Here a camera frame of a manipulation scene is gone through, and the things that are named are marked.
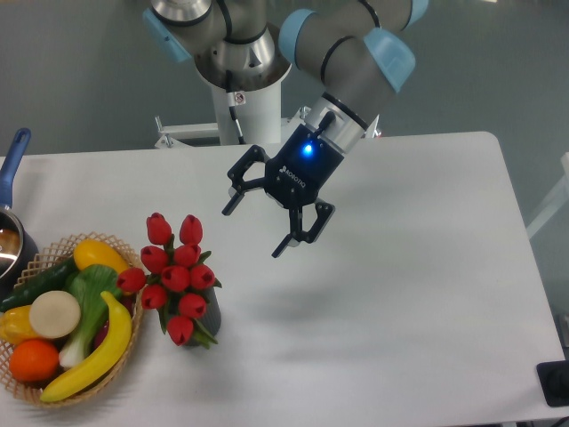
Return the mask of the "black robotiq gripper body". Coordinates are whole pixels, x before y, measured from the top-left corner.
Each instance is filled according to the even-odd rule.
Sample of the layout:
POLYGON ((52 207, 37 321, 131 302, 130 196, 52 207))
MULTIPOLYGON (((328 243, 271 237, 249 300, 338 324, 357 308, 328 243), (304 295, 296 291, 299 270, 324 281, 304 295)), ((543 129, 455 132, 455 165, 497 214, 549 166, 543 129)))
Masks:
POLYGON ((263 188, 285 209, 310 205, 342 160, 340 152, 299 125, 266 162, 263 188))

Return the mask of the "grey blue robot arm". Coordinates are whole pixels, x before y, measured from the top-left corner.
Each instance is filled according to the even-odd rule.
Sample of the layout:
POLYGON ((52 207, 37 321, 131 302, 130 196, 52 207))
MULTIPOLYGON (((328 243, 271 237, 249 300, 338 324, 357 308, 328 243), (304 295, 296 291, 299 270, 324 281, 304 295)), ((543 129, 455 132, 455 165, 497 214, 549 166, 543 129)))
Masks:
POLYGON ((192 60, 210 86, 220 142, 247 151, 229 169, 231 214, 262 189, 289 213, 282 247, 317 240, 334 207, 318 194, 372 129, 412 74, 415 58, 398 33, 425 1, 349 1, 330 14, 292 12, 281 26, 264 1, 153 1, 143 13, 173 60, 192 60), (296 68, 323 94, 288 137, 281 131, 282 81, 296 68))

